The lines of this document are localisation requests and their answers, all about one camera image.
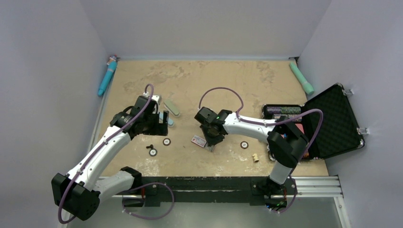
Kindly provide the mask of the staple box with clear lid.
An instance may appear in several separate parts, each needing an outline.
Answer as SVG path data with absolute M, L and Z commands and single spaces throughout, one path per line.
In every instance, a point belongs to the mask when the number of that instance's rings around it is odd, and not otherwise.
M 202 147 L 203 149 L 205 149 L 209 152 L 213 152 L 214 148 L 215 148 L 214 145 L 210 145 L 209 143 L 207 143 L 207 141 L 204 138 L 199 137 L 197 135 L 194 135 L 192 137 L 191 142 L 199 147 Z

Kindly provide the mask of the green stapler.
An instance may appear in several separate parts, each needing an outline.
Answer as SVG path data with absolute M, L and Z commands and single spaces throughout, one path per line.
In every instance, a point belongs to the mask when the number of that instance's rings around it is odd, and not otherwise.
M 179 117 L 180 116 L 180 111 L 179 108 L 175 105 L 175 103 L 171 100 L 165 100 L 164 101 L 164 107 L 174 116 L 174 117 Z

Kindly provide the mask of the blue stapler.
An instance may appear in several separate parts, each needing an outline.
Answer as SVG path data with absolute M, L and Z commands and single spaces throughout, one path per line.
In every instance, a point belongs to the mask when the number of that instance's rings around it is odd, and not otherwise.
M 160 113 L 159 113 L 159 123 L 160 123 L 160 124 L 163 123 L 163 112 L 160 112 Z M 168 127 L 170 127 L 170 128 L 174 127 L 174 121 L 173 121 L 170 117 L 168 117 L 167 125 L 168 125 Z

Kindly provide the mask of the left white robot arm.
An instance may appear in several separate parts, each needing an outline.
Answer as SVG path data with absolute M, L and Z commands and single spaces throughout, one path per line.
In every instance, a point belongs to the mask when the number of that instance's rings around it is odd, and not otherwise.
M 52 181 L 52 192 L 58 206 L 58 219 L 67 224 L 62 212 L 73 218 L 89 219 L 106 199 L 127 191 L 137 194 L 142 188 L 142 175 L 128 166 L 117 174 L 100 180 L 99 177 L 112 159 L 140 134 L 167 136 L 167 111 L 159 112 L 160 97 L 144 93 L 134 105 L 112 118 L 106 132 L 93 149 L 67 174 L 57 173 Z

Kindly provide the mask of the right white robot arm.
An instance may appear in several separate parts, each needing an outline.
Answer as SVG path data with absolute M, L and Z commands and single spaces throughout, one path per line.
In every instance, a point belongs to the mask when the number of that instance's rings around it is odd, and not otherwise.
M 208 146 L 221 143 L 226 135 L 241 135 L 266 142 L 269 152 L 275 157 L 275 164 L 267 180 L 267 188 L 279 193 L 285 188 L 285 181 L 303 156 L 308 138 L 289 118 L 277 120 L 257 119 L 238 115 L 230 110 L 216 113 L 202 107 L 195 115 Z

